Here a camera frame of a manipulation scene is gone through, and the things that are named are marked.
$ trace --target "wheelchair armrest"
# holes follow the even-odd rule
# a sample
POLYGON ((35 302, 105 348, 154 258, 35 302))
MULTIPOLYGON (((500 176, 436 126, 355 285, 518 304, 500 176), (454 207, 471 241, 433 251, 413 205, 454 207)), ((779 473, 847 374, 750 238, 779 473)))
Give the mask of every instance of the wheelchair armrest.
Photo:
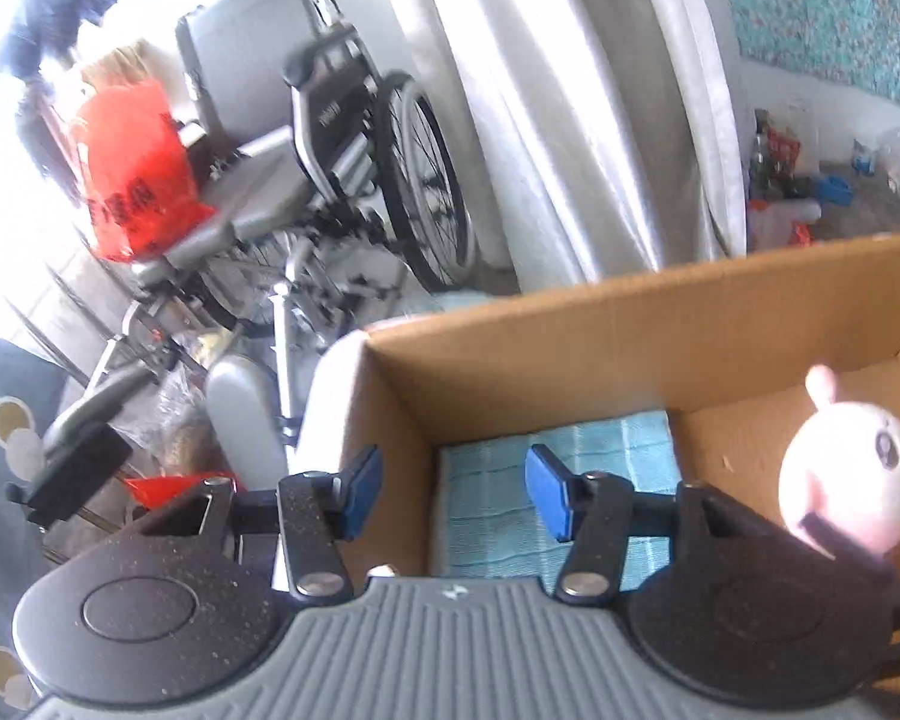
POLYGON ((127 400, 148 384, 155 384, 156 374, 142 361, 115 370, 93 391, 53 420, 43 437, 43 450, 50 458, 60 446, 74 440, 84 426, 107 423, 120 413, 127 400))
POLYGON ((336 46, 343 45, 348 40, 357 36, 357 28, 354 25, 336 25, 325 35, 320 36, 314 42, 300 47, 287 57, 283 65, 283 79, 288 86, 303 86, 314 74, 314 64, 317 57, 324 55, 336 46))

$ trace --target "bottle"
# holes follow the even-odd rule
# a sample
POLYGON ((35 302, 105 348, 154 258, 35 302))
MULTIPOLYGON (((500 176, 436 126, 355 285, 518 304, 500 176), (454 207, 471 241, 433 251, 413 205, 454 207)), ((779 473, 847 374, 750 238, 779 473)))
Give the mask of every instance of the bottle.
POLYGON ((754 135, 754 146, 751 148, 751 193, 753 199, 766 199, 767 190, 770 188, 770 141, 766 132, 757 132, 754 135))

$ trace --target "blue clamp pad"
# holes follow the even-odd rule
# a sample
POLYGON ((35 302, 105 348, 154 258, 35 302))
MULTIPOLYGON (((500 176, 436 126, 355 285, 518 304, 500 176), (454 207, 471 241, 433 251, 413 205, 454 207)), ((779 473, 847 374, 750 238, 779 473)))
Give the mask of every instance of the blue clamp pad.
POLYGON ((384 482, 384 457, 376 447, 367 448, 344 474, 341 474, 346 501, 341 511, 341 537, 352 541, 360 536, 384 482))
POLYGON ((550 535, 557 541, 573 541, 583 520, 575 509, 577 477, 546 445, 535 443, 527 450, 524 480, 550 535))

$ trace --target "metal bolt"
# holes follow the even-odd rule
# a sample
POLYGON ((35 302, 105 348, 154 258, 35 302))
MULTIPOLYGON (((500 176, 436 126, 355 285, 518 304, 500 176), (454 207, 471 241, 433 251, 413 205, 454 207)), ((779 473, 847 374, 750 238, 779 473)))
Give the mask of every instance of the metal bolt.
POLYGON ((578 598, 595 598, 610 589, 610 580, 592 571, 567 574, 560 583, 563 592, 578 598))
POLYGON ((305 574, 296 583, 296 589, 302 595, 310 595, 314 598, 324 598, 328 595, 336 595, 343 589, 343 577, 332 571, 314 571, 305 574))

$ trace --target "dark blue umbrella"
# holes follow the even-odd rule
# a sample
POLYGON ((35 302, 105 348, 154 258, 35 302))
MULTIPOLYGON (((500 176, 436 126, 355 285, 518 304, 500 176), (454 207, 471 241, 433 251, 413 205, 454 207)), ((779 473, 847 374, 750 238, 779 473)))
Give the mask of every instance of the dark blue umbrella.
POLYGON ((77 45, 80 24, 99 25, 117 0, 24 0, 0 46, 0 71, 33 79, 44 56, 61 59, 77 45))

